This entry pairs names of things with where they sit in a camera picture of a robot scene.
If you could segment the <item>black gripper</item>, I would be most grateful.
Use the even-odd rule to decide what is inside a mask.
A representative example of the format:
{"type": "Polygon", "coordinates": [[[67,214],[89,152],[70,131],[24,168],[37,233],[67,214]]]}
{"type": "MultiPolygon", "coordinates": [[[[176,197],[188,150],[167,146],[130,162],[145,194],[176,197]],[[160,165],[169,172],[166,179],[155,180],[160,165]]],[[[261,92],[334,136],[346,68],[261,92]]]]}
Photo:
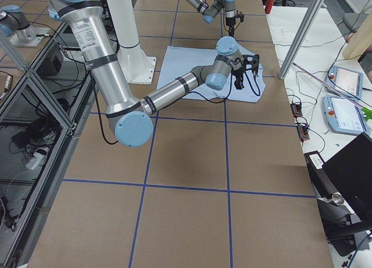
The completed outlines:
{"type": "Polygon", "coordinates": [[[259,71],[259,55],[241,55],[236,58],[235,66],[232,70],[232,75],[235,76],[235,88],[237,90],[244,89],[244,78],[241,77],[246,71],[250,70],[254,77],[258,75],[259,71]]]}
{"type": "Polygon", "coordinates": [[[224,17],[225,17],[226,25],[228,27],[228,35],[234,38],[234,34],[235,34],[234,27],[236,25],[237,19],[240,22],[243,22],[245,15],[242,12],[239,12],[237,10],[225,10],[224,17]]]}

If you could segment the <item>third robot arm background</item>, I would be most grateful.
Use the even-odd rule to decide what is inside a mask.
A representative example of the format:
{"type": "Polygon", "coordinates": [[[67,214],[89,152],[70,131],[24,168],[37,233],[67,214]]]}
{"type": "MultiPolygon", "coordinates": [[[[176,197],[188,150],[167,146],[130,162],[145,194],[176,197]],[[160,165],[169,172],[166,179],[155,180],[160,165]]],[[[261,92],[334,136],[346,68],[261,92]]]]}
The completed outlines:
{"type": "Polygon", "coordinates": [[[35,27],[17,5],[1,7],[1,32],[16,47],[35,48],[41,41],[35,27]]]}

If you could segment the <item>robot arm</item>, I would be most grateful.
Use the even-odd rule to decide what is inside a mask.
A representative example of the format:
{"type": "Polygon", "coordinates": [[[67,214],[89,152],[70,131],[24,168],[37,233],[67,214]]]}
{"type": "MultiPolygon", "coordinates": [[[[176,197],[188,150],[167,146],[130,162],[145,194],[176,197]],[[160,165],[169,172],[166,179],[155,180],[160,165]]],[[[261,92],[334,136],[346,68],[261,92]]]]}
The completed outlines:
{"type": "Polygon", "coordinates": [[[223,12],[224,28],[230,37],[234,37],[238,26],[244,22],[245,15],[236,9],[236,0],[185,0],[210,24],[223,12]]]}
{"type": "Polygon", "coordinates": [[[235,78],[236,89],[244,87],[246,72],[254,77],[259,71],[259,55],[242,54],[240,46],[230,35],[216,45],[217,55],[212,65],[197,66],[163,86],[138,99],[128,86],[123,68],[112,49],[101,15],[100,0],[49,0],[50,16],[70,26],[85,59],[85,66],[106,102],[105,115],[119,143],[138,147],[153,133],[150,116],[177,102],[196,88],[206,85],[220,91],[228,78],[235,78]]]}

